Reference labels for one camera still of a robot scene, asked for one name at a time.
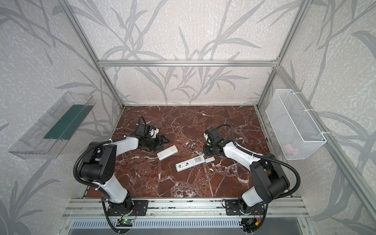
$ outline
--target wallpaper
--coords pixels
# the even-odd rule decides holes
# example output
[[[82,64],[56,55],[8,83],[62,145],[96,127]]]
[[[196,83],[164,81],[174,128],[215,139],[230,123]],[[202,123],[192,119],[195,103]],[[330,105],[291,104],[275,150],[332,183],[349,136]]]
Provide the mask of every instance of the wallpaper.
[[[375,22],[376,1],[312,5],[282,65],[376,193]]]
[[[265,113],[275,89],[286,89],[277,74],[266,97],[261,103],[260,112],[277,157],[287,162]],[[294,193],[303,198],[317,234],[347,235],[376,234],[376,224],[364,208],[351,185],[327,151],[325,145],[304,160],[290,160],[288,163],[300,174],[301,185]],[[290,184],[296,182],[294,174],[285,170]]]
[[[97,57],[276,59],[300,0],[69,0]]]
[[[84,186],[72,176],[80,152],[108,138],[121,109],[57,2],[0,2],[0,233],[52,234]],[[67,91],[96,105],[54,160],[21,159],[9,148]]]
[[[256,104],[270,67],[108,67],[130,105]]]

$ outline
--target white wire mesh basket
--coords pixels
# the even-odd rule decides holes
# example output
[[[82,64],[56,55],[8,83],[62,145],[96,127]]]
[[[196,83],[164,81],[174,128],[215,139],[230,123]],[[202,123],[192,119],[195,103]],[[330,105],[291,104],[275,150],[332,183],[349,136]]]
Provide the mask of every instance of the white wire mesh basket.
[[[287,160],[306,159],[326,143],[309,111],[291,89],[276,89],[266,114]]]

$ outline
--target green mat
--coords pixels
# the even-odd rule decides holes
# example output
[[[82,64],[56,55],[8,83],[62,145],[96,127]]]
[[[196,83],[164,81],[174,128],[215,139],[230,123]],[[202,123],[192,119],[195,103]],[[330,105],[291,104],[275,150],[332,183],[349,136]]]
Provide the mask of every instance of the green mat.
[[[91,105],[72,105],[72,107],[44,136],[44,139],[61,138],[69,140],[92,108],[93,106]]]

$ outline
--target red marble tabletop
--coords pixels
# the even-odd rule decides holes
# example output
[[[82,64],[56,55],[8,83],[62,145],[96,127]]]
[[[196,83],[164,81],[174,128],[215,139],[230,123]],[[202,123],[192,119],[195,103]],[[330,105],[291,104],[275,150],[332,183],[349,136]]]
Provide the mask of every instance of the red marble tabletop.
[[[206,129],[221,124],[234,127],[235,139],[252,151],[269,152],[254,106],[127,106],[113,139],[131,133],[143,115],[146,122],[176,145],[178,153],[160,161],[154,153],[133,150],[117,157],[115,175],[137,197],[238,197],[253,186],[251,173],[234,160],[215,156],[215,161],[177,172],[175,164],[203,154]],[[220,133],[231,138],[230,128]],[[86,197],[102,194],[90,188]]]

